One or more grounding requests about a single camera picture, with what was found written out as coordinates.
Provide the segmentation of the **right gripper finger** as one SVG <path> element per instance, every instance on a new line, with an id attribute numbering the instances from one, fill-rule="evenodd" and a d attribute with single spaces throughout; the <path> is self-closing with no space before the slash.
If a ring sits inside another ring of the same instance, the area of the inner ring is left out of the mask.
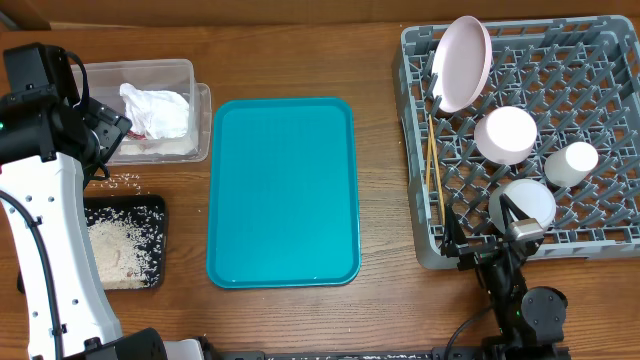
<path id="1" fill-rule="evenodd" d="M 451 205 L 445 206 L 444 246 L 467 245 L 466 235 Z"/>
<path id="2" fill-rule="evenodd" d="M 499 196 L 499 204 L 505 229 L 513 222 L 529 219 L 529 216 L 506 193 Z"/>

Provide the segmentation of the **grey metal bowl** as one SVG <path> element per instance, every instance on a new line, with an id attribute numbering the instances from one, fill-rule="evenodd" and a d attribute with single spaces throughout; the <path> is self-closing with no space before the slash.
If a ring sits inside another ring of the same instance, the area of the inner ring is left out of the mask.
<path id="1" fill-rule="evenodd" d="M 553 222 L 557 206 L 551 191 L 540 182 L 519 179 L 500 186 L 490 196 L 489 217 L 499 232 L 505 231 L 499 202 L 502 194 L 506 194 L 526 215 L 535 218 L 543 229 Z"/>

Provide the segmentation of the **red snack wrapper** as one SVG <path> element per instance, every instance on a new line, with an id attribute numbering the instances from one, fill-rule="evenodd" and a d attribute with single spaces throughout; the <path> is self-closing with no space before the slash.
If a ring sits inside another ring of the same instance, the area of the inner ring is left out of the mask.
<path id="1" fill-rule="evenodd" d="M 137 134 L 137 133 L 132 132 L 132 131 L 128 131 L 127 137 L 131 138 L 131 139 L 134 139 L 134 140 L 146 140 L 146 136 L 145 135 Z"/>

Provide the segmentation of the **white napkin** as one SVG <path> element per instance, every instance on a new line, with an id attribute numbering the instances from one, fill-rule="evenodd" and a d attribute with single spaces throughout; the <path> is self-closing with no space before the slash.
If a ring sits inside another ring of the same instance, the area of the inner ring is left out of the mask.
<path id="1" fill-rule="evenodd" d="M 144 139 L 173 139 L 186 135 L 189 102 L 167 90 L 139 90 L 129 83 L 120 85 L 125 116 L 132 121 L 130 132 Z"/>
<path id="2" fill-rule="evenodd" d="M 125 139 L 118 150 L 119 155 L 187 155 L 192 153 L 196 145 L 189 138 L 182 140 L 160 139 L 157 143 L 151 140 Z"/>

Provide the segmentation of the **small white plate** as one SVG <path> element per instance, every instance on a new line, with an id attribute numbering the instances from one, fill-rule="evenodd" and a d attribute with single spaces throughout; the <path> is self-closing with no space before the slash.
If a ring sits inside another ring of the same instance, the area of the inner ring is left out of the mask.
<path id="1" fill-rule="evenodd" d="M 531 154 L 537 134 L 536 123 L 528 112 L 504 106 L 476 124 L 474 141 L 487 160 L 499 165 L 515 165 Z"/>

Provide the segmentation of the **white paper cup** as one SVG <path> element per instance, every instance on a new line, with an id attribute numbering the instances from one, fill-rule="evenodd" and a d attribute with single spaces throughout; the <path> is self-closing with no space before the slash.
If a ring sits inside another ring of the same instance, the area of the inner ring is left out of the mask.
<path id="1" fill-rule="evenodd" d="M 548 157 L 544 173 L 555 186 L 573 187 L 587 177 L 598 161 L 595 147 L 586 142 L 574 142 Z"/>

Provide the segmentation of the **large white dinner plate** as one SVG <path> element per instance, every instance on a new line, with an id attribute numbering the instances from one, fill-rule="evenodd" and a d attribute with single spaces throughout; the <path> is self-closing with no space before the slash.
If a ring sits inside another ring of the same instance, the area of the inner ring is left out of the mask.
<path id="1" fill-rule="evenodd" d="M 487 28 L 473 16 L 456 19 L 435 51 L 433 96 L 439 108 L 455 113 L 471 105 L 483 90 L 491 68 L 492 43 Z"/>

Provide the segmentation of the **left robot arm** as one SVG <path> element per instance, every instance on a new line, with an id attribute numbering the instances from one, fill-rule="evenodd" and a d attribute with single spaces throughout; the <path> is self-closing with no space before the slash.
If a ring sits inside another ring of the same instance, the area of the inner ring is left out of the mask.
<path id="1" fill-rule="evenodd" d="M 78 86 L 81 61 L 32 43 L 3 54 L 1 203 L 11 227 L 29 310 L 32 359 L 213 359 L 204 337 L 163 341 L 153 328 L 126 336 L 99 278 L 83 192 L 131 128 Z"/>

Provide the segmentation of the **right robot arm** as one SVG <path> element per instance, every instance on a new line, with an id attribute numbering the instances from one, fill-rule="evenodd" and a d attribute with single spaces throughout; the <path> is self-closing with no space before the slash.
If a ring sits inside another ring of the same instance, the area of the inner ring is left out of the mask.
<path id="1" fill-rule="evenodd" d="M 453 208 L 444 208 L 441 254 L 458 260 L 460 271 L 474 270 L 489 305 L 460 325 L 450 337 L 442 357 L 453 359 L 454 343 L 470 325 L 493 312 L 498 336 L 487 337 L 474 349 L 472 359 L 569 359 L 563 326 L 568 300 L 556 288 L 528 288 L 521 267 L 544 240 L 544 230 L 507 195 L 499 197 L 505 233 L 491 243 L 470 245 Z"/>

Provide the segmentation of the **clear plastic waste bin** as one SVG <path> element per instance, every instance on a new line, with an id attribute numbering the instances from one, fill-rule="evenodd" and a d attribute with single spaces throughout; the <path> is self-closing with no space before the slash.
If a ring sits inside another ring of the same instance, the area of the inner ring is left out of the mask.
<path id="1" fill-rule="evenodd" d="M 71 66 L 103 108 L 132 121 L 109 165 L 197 162 L 209 153 L 211 92 L 187 59 L 90 63 Z"/>

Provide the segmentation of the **scattered rice grains on table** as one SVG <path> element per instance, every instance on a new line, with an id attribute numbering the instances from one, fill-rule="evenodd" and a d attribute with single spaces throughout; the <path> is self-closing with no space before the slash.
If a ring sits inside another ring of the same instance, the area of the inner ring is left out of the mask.
<path id="1" fill-rule="evenodd" d="M 91 181 L 86 187 L 91 196 L 146 195 L 145 181 L 135 173 L 115 173 L 104 181 Z"/>

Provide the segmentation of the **grey plastic dish rack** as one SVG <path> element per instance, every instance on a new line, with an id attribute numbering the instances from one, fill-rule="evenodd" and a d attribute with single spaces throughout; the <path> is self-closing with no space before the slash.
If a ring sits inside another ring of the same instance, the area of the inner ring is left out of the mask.
<path id="1" fill-rule="evenodd" d="M 639 40 L 619 15 L 492 22 L 493 60 L 487 84 L 468 108 L 449 114 L 433 96 L 431 72 L 441 25 L 405 29 L 392 63 L 396 109 L 408 158 L 408 198 L 418 262 L 451 269 L 443 238 L 435 170 L 425 187 L 431 114 L 444 204 L 468 238 L 498 238 L 488 205 L 500 186 L 543 182 L 554 152 L 584 141 L 596 148 L 595 169 L 578 185 L 553 186 L 555 218 L 538 251 L 541 259 L 627 258 L 639 253 Z M 528 111 L 538 126 L 532 153 L 517 165 L 497 165 L 478 151 L 477 122 L 501 106 Z"/>

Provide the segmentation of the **teal plastic serving tray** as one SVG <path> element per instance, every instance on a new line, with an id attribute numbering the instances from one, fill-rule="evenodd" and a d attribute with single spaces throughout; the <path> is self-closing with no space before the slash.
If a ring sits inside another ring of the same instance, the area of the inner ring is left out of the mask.
<path id="1" fill-rule="evenodd" d="M 233 100 L 214 117 L 206 251 L 225 289 L 336 286 L 361 267 L 354 117 L 336 97 Z"/>

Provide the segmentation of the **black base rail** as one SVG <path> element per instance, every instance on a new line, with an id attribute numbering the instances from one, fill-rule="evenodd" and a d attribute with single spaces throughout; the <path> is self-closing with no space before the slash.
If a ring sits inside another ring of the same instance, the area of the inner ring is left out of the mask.
<path id="1" fill-rule="evenodd" d="M 206 360 L 480 360 L 489 359 L 480 348 L 453 347 L 445 357 L 445 347 L 422 352 L 369 353 L 289 353 L 266 354 L 262 351 L 219 352 L 213 347 L 205 350 Z"/>

